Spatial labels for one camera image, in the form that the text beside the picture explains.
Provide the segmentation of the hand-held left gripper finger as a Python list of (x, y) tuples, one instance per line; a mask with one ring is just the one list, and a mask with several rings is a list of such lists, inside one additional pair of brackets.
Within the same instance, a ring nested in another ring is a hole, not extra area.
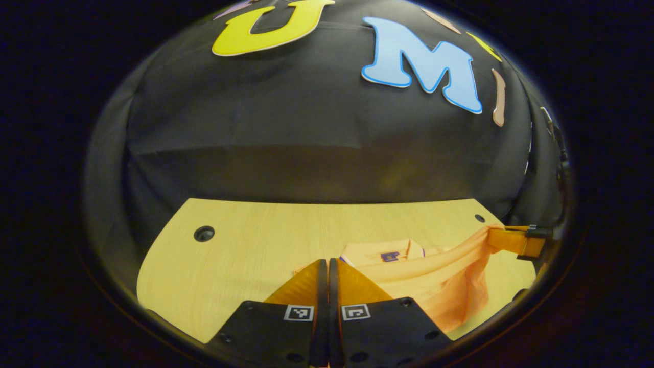
[(418, 366), (452, 343), (413, 298), (393, 298), (346, 262), (330, 259), (330, 367)]
[(266, 300), (243, 301), (208, 347), (231, 367), (329, 365), (329, 266), (320, 259)]

